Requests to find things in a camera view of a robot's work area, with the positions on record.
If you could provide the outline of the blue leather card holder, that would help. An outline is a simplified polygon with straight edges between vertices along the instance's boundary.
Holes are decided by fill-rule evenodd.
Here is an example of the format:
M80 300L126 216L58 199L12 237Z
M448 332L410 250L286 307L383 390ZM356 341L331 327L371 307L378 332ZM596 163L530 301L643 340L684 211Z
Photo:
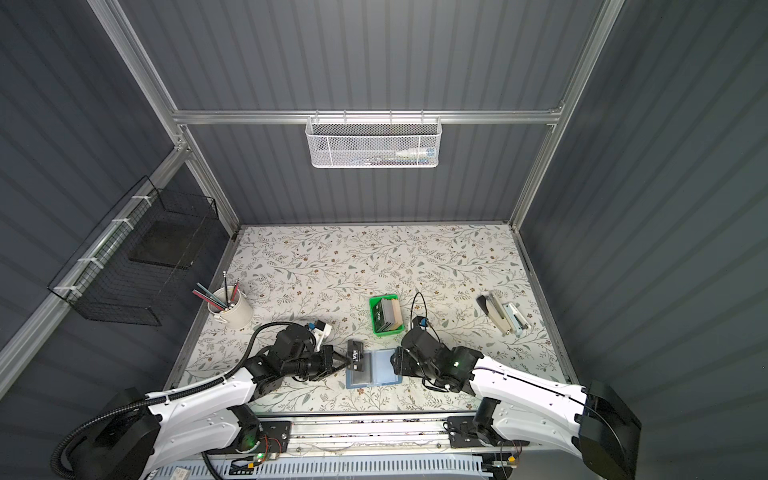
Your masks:
M395 349L366 351L360 365L351 366L346 372L346 388L360 389L398 385L402 376L396 374L391 364Z

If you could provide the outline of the stack of cards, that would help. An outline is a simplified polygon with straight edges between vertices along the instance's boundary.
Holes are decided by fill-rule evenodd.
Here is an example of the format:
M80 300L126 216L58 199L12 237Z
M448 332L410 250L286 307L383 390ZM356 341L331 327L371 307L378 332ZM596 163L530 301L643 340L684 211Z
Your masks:
M395 298L385 298L374 308L375 331L388 333L403 326L400 302Z

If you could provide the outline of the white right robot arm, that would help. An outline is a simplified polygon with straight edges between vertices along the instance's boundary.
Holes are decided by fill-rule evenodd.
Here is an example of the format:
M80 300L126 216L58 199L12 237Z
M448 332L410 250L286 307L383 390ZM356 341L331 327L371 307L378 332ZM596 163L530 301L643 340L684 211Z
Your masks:
M472 423L485 445L527 441L578 457L603 479L636 475L641 421L605 383L544 380L478 350L449 348L420 327L405 335L390 363L427 387L480 399Z

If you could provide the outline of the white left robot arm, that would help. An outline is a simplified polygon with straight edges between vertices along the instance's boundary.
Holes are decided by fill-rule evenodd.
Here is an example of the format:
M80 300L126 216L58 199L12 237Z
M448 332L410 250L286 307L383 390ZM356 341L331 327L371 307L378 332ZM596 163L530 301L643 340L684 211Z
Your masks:
M282 447L266 432L250 403L286 377L323 380L349 361L319 340L319 323L277 321L273 344L256 350L251 338L227 372L183 388L140 394L127 389L67 434L50 467L63 479L144 479L186 457L234 450L262 462Z

